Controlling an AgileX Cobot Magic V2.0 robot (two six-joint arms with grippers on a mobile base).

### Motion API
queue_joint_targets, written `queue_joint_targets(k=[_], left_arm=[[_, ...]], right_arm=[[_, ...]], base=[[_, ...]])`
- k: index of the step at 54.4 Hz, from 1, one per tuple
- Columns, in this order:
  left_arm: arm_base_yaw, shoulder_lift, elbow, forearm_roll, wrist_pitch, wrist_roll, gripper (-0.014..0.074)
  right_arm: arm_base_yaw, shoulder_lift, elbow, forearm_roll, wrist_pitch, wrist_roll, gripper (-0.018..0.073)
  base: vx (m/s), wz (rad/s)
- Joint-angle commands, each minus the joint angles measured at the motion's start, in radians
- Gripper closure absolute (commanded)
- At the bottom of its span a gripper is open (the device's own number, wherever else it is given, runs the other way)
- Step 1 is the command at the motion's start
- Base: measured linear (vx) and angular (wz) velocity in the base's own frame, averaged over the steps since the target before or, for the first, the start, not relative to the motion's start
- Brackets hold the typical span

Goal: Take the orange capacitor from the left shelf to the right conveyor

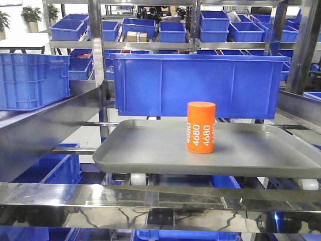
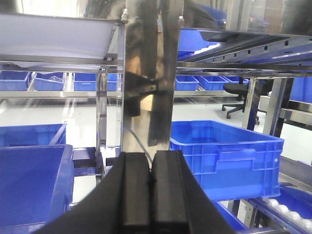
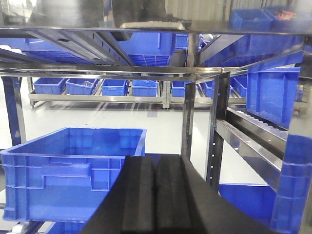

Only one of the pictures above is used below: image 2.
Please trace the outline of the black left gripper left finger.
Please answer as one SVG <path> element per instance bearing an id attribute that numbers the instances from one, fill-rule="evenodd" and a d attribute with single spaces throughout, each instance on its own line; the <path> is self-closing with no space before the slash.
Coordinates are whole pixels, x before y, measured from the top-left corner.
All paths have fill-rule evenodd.
<path id="1" fill-rule="evenodd" d="M 149 165 L 144 153 L 122 152 L 101 182 L 38 234 L 147 234 Z"/>

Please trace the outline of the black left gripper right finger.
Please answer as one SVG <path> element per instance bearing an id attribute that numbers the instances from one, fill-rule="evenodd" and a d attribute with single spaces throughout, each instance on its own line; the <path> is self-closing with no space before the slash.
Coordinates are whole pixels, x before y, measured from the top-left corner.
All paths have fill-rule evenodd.
<path id="1" fill-rule="evenodd" d="M 234 233 L 195 179 L 180 150 L 158 151 L 151 177 L 154 233 Z"/>

